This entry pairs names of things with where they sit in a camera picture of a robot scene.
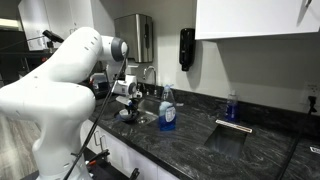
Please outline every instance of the paper towel dispenser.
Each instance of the paper towel dispenser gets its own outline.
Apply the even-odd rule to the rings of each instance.
[[[153,61],[153,23],[150,16],[133,14],[115,19],[116,36],[129,46],[128,59],[136,63]]]

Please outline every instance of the backsplash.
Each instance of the backsplash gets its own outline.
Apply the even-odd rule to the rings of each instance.
[[[145,87],[149,92],[153,92],[153,85],[145,84]],[[163,87],[157,86],[157,88],[158,93],[161,96]],[[177,89],[172,89],[172,92],[177,103],[184,103],[185,105],[202,109],[204,113],[207,113],[209,116],[224,119],[226,99]],[[240,121],[258,124],[267,128],[282,131],[297,132],[300,127],[301,120],[306,118],[306,114],[307,112],[300,113],[239,101]],[[311,116],[304,130],[304,135],[320,137],[319,116]]]

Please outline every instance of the cabinet door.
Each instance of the cabinet door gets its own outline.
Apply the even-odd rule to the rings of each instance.
[[[318,32],[320,1],[198,0],[196,39]]]
[[[50,30],[43,0],[22,0],[18,6],[24,32],[27,39],[42,36],[42,32]],[[46,49],[46,38],[28,41],[30,51]]]
[[[86,120],[85,122],[83,122],[83,124],[81,126],[81,130],[80,130],[80,138],[81,138],[82,144],[84,143],[85,139],[87,138],[92,125],[93,125],[93,122],[91,122],[90,120]],[[97,127],[95,130],[95,135],[92,136],[92,138],[90,139],[90,142],[87,146],[91,151],[93,151],[96,154],[101,152],[100,137],[101,137],[100,128]]]
[[[90,0],[69,0],[73,23],[76,28],[93,27]]]
[[[134,168],[138,168],[140,175],[138,176],[138,180],[156,180],[158,179],[157,171],[158,166],[144,157],[137,151],[129,148],[129,165],[128,170],[132,170]]]
[[[158,180],[178,180],[178,178],[158,166]]]
[[[106,145],[106,149],[110,152],[107,161],[110,162],[113,167],[129,177],[133,169],[130,169],[130,171],[125,169],[129,162],[128,146],[102,128],[101,133],[103,140],[105,141],[105,143],[102,143]]]
[[[67,0],[44,0],[50,29],[53,33],[66,39],[73,31],[74,24],[71,16],[70,4]]]

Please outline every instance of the kitchen counter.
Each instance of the kitchen counter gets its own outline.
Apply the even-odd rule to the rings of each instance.
[[[101,102],[97,101],[91,120]],[[135,128],[116,120],[114,113],[121,108],[111,102],[99,126],[180,179],[276,179],[294,140],[287,132],[245,124],[253,133],[247,136],[241,157],[234,159],[204,146],[216,127],[218,112],[177,107],[176,130],[162,132],[156,121]],[[320,142],[300,140],[283,179],[320,179],[320,154],[312,153],[310,146],[320,148]]]

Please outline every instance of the blue bottle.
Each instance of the blue bottle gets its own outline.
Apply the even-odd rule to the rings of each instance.
[[[233,90],[228,96],[225,119],[231,122],[239,122],[238,120],[238,98]]]
[[[164,87],[161,104],[159,107],[159,128],[160,131],[170,131],[176,128],[175,101],[169,85]]]

